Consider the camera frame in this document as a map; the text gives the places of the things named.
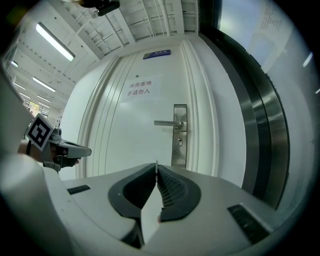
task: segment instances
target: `ceiling beam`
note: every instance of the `ceiling beam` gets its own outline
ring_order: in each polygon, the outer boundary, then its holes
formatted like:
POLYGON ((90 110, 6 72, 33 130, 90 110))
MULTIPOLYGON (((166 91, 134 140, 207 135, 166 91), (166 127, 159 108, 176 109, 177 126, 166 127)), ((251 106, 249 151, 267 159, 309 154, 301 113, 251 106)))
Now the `ceiling beam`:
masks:
POLYGON ((173 13, 175 18, 175 27, 178 35, 185 34, 185 23, 184 23, 184 15, 182 11, 181 1, 173 1, 173 13))
POLYGON ((159 18, 159 22, 160 22, 160 26, 161 26, 161 30, 162 30, 162 35, 165 36, 165 31, 164 31, 164 27, 162 26, 162 22, 161 22, 161 18, 160 18, 160 12, 159 12, 159 8, 157 5, 157 0, 153 0, 154 1, 154 6, 156 9, 156 13, 158 14, 158 18, 159 18))
POLYGON ((96 58, 97 61, 101 60, 105 55, 99 49, 99 47, 92 41, 88 34, 81 29, 81 26, 74 19, 74 17, 68 12, 68 10, 58 0, 47 0, 49 5, 55 11, 62 20, 65 21, 65 27, 75 34, 75 37, 83 45, 86 50, 96 58))
POLYGON ((118 21, 120 27, 122 28, 126 38, 128 39, 130 44, 135 44, 136 40, 134 38, 134 35, 131 32, 131 29, 128 26, 128 23, 124 17, 124 15, 122 14, 120 8, 115 9, 113 12, 113 15, 115 16, 116 20, 118 21))
POLYGON ((141 0, 141 4, 142 4, 143 10, 144 10, 144 13, 146 15, 146 19, 148 20, 148 23, 149 23, 149 26, 150 26, 150 30, 151 30, 151 34, 153 36, 155 36, 156 34, 154 32, 154 28, 152 27, 151 20, 150 20, 150 17, 149 17, 149 14, 148 14, 148 11, 147 11, 147 8, 146 8, 144 0, 141 0))
POLYGON ((26 47, 25 44, 22 42, 19 42, 18 44, 18 51, 21 51, 23 54, 27 55, 31 60, 33 60, 36 64, 38 64, 40 67, 45 69, 49 75, 54 76, 55 78, 59 79, 64 84, 70 86, 71 88, 74 88, 76 84, 69 80, 66 76, 61 74, 60 72, 55 72, 55 69, 53 66, 50 66, 47 62, 45 62, 42 58, 40 58, 38 55, 35 55, 33 51, 31 51, 28 47, 26 47))
POLYGON ((115 35, 116 39, 118 40, 119 44, 121 47, 125 47, 124 43, 122 42, 120 36, 118 35, 117 31, 115 30, 115 27, 112 25, 110 19, 108 18, 107 15, 104 15, 105 19, 106 19, 106 22, 109 24, 111 30, 112 30, 112 33, 115 35))

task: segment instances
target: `pipe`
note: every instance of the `pipe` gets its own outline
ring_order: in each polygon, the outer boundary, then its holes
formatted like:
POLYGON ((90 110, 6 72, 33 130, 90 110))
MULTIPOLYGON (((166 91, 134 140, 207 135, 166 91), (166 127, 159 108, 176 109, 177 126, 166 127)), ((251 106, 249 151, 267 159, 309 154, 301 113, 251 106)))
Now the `pipe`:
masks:
POLYGON ((160 4, 162 15, 163 15, 164 25, 165 25, 165 29, 166 29, 166 35, 168 37, 170 37, 171 30, 170 30, 170 24, 169 24, 169 18, 168 18, 168 12, 167 12, 167 8, 166 8, 165 0, 158 0, 158 2, 160 4))
POLYGON ((155 8, 156 8, 156 12, 158 13, 158 17, 159 17, 159 22, 160 22, 162 34, 165 35, 165 31, 164 31, 164 28, 162 27, 162 22, 161 22, 161 18, 160 18, 160 13, 159 13, 159 9, 158 9, 156 0, 154 0, 154 5, 155 5, 155 8))
POLYGON ((78 35, 80 33, 80 31, 90 22, 90 19, 87 19, 86 22, 77 30, 77 32, 75 32, 75 35, 78 35))
POLYGON ((104 17, 105 17, 107 23, 109 24, 109 26, 110 26, 110 28, 111 28, 111 30, 113 32, 113 35, 115 35, 115 37, 118 39, 118 42, 119 42, 120 46, 121 47, 125 47, 124 43, 122 42, 120 36, 118 35, 117 31, 115 30, 114 25, 112 25, 112 23, 111 23, 110 19, 108 18, 108 16, 104 15, 104 17))
POLYGON ((148 31, 149 31, 149 35, 150 35, 150 37, 152 38, 153 36, 151 35, 150 28, 148 28, 148 31))

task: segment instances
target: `door lock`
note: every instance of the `door lock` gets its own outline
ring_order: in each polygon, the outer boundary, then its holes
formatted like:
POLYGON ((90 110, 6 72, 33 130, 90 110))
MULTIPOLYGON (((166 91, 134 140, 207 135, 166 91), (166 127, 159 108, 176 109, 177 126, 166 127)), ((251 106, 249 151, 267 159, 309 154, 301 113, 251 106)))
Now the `door lock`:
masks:
POLYGON ((183 144, 183 140, 182 140, 182 138, 178 138, 178 146, 182 146, 182 144, 183 144))

